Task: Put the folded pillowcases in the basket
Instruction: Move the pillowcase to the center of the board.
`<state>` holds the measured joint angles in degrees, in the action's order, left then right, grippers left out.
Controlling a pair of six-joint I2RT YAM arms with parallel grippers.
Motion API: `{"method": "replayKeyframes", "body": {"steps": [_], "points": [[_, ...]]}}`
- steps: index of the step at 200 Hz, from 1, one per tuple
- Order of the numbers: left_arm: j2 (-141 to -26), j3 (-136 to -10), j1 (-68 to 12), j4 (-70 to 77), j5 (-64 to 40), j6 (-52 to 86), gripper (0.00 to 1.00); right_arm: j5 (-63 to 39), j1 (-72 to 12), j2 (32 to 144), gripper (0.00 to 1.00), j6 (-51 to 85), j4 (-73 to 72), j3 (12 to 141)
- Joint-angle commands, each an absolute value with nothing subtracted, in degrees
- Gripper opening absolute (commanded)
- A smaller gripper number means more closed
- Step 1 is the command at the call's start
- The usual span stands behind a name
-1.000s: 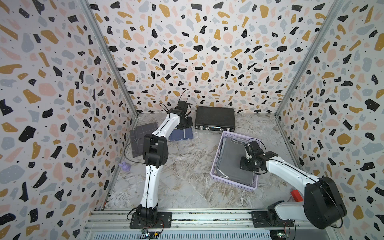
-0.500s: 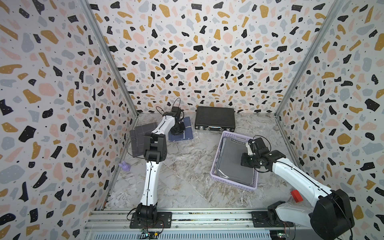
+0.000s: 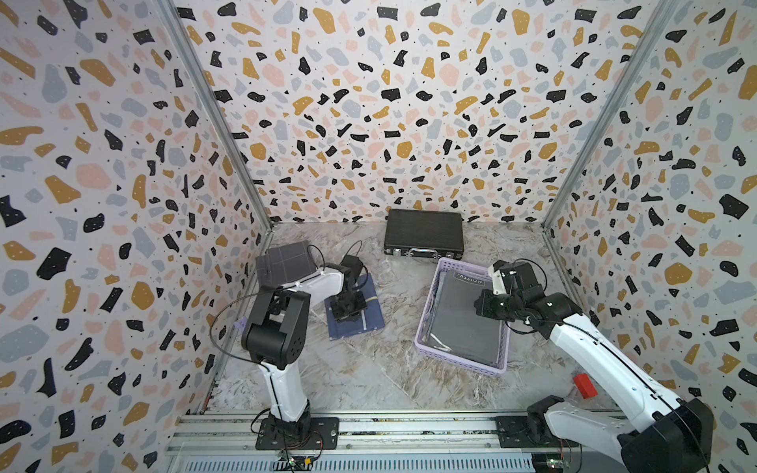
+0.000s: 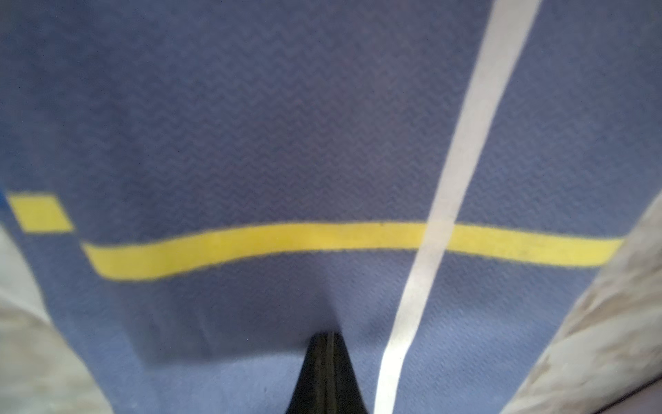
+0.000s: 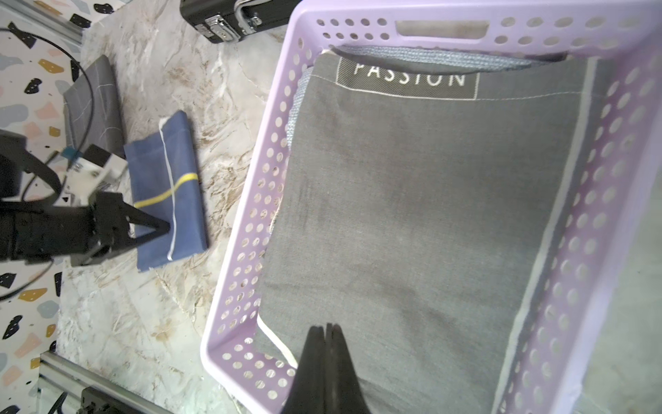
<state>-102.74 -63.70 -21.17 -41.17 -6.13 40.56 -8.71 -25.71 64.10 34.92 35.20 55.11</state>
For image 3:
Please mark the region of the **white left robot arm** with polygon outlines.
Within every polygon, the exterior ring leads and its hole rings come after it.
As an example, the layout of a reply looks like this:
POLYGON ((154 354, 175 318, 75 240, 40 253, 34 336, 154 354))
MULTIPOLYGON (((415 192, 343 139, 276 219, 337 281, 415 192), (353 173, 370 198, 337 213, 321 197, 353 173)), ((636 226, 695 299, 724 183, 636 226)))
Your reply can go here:
POLYGON ((368 279, 362 260, 347 254, 339 264, 327 263, 313 276, 257 294, 242 333, 242 348, 265 376, 272 428, 297 443, 311 431, 311 404, 299 370, 311 304, 325 303, 338 324, 356 321, 368 307, 361 286, 368 279))

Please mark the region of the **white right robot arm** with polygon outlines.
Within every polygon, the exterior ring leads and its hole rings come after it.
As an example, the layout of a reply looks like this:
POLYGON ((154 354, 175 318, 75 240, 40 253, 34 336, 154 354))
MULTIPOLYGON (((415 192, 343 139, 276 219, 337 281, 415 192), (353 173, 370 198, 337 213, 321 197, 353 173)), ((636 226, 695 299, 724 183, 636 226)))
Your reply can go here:
POLYGON ((493 287, 475 302, 477 315, 527 325, 570 355, 624 414, 616 419, 550 395, 528 407, 533 441, 573 441, 629 472, 708 470, 715 419, 704 402, 684 400, 640 369, 568 296, 547 295, 528 262, 499 260, 488 275, 493 287))

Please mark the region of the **plain dark grey pillowcase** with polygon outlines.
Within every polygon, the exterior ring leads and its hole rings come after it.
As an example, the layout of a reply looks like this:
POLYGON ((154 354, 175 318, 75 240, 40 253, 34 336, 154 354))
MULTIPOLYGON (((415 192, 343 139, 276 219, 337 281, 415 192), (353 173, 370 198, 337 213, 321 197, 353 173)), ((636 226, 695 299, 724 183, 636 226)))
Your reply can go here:
POLYGON ((465 272, 442 271, 421 342, 471 362, 498 366, 502 323, 480 317, 473 307, 481 292, 491 288, 490 279, 465 272))

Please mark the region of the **purple plastic basket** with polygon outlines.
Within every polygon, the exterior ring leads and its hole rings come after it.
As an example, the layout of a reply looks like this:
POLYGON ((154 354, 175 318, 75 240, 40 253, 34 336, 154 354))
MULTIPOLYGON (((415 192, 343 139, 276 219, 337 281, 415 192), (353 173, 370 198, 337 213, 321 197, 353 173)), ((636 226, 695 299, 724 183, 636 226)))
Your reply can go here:
POLYGON ((474 307, 491 287, 485 267, 440 259, 416 331, 417 350, 477 374, 504 374, 510 331, 500 320, 477 315, 474 307))

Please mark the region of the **navy blue checked pillowcase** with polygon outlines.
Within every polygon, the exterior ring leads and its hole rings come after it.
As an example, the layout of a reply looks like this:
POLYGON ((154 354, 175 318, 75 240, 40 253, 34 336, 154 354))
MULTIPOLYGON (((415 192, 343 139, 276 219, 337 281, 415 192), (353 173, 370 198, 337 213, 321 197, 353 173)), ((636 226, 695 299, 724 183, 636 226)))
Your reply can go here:
POLYGON ((362 276, 359 283, 363 284, 360 290, 366 301, 366 307, 359 311, 354 317, 348 317, 345 320, 338 320, 333 309, 335 308, 336 298, 331 297, 325 300, 326 321, 328 335, 330 340, 339 340, 364 333, 383 329, 384 315, 380 307, 380 301, 377 295, 374 278, 362 276))

